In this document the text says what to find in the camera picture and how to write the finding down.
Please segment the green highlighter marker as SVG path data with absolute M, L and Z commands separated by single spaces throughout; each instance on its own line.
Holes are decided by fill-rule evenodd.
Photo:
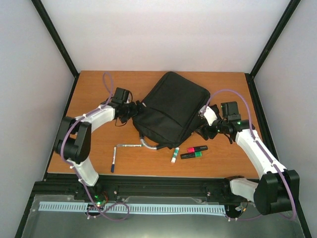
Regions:
M 181 154 L 180 158 L 181 159 L 191 159 L 191 158 L 197 158 L 197 157 L 201 157 L 201 156 L 202 156 L 202 152 L 191 152 L 191 153 Z

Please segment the pink highlighter marker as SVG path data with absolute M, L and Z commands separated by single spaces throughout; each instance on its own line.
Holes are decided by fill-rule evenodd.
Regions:
M 187 148 L 188 153 L 201 152 L 206 150 L 208 150 L 208 147 L 206 145 Z

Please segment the white green glue stick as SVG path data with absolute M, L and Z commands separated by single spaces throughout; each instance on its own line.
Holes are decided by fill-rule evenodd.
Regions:
M 172 158 L 171 158 L 171 163 L 175 163 L 176 162 L 176 159 L 177 159 L 177 156 L 178 156 L 178 153 L 179 153 L 179 147 L 176 147 L 174 149 L 174 152 L 173 152 L 173 155 L 172 155 Z

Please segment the black student backpack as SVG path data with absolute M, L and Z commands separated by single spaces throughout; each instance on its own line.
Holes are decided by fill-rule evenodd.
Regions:
M 132 118 L 141 139 L 148 138 L 156 148 L 178 147 L 201 125 L 199 110 L 210 92 L 175 72 L 167 72 L 138 104 Z

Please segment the clear silver pen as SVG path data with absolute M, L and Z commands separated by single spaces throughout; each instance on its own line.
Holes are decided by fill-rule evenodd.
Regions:
M 142 144 L 117 144 L 116 145 L 116 148 L 117 147 L 131 147 L 131 148 L 133 148 L 133 147 L 142 147 L 143 145 Z

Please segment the blue whiteboard marker pen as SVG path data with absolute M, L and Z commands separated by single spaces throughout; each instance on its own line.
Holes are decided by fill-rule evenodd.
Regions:
M 110 169 L 111 173 L 114 173 L 114 170 L 115 170 L 116 151 L 117 151 L 117 146 L 114 146 L 114 148 L 113 148 L 113 156 L 112 156 L 112 164 L 111 164 L 111 169 Z

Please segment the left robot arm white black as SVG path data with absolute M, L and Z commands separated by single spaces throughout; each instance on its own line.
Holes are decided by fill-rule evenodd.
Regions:
M 103 194 L 103 187 L 97 183 L 99 175 L 89 158 L 92 133 L 116 119 L 126 123 L 137 113 L 138 105 L 132 101 L 132 93 L 116 88 L 114 95 L 94 110 L 62 119 L 53 150 L 75 170 L 79 181 L 87 186 L 85 193 L 91 199 L 99 199 Z

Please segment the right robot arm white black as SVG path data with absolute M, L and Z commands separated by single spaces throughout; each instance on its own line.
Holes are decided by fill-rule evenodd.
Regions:
M 257 171 L 259 182 L 241 176 L 229 178 L 229 189 L 234 195 L 253 202 L 262 215 L 296 212 L 299 196 L 299 175 L 282 165 L 261 141 L 250 120 L 241 118 L 236 102 L 203 106 L 199 116 L 205 119 L 201 136 L 213 139 L 225 135 L 247 155 Z

